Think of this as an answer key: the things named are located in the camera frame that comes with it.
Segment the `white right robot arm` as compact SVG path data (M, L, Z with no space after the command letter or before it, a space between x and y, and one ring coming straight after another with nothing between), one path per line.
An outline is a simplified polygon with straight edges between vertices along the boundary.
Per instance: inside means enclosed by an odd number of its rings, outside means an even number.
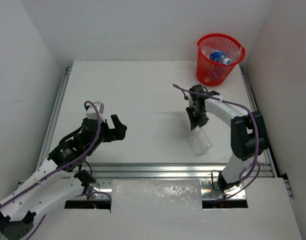
M258 164L257 158L269 147L263 116L258 111L226 101L220 93L207 91L198 84L185 91L184 98L189 102L186 108L191 130L200 129L207 124L211 113L230 128L230 147L232 155L226 167L218 174L218 190L237 186L249 177Z

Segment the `blue label bottle Chinese text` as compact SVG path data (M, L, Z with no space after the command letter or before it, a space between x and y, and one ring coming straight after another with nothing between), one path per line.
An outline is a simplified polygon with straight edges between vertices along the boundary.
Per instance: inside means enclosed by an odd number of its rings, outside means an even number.
M229 66L231 64L231 59L228 58L226 53L219 50L212 51L209 55L209 59L215 63L220 63L226 66Z

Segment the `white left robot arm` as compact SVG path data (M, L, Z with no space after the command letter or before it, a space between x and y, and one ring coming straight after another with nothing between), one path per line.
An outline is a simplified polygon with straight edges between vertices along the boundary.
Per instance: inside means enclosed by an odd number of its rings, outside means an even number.
M0 201L0 232L9 240L29 239L46 214L74 197L95 198L100 184L86 169L77 172L101 143L121 141L127 127L117 115L106 120L84 118L75 131L63 137L40 167L19 188Z

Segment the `clear unlabelled bottle white cap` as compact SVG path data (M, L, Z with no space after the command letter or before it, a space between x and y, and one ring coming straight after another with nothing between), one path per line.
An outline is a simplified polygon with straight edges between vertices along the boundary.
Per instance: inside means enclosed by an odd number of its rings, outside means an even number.
M194 130L191 131L191 135L188 138L188 142L190 145L190 149L195 157L200 157L205 154L208 154L210 149L212 148L212 143L201 127L196 127Z

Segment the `blue label bottle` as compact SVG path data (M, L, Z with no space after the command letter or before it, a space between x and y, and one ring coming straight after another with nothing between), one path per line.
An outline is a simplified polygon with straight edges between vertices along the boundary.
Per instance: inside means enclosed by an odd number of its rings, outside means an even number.
M213 70L211 70L207 77L205 78L205 82L209 83L212 81L218 81L221 79L223 75L223 69L219 66L216 66Z
M233 47L226 51L226 55L231 59L231 61L237 62L242 56L242 48Z

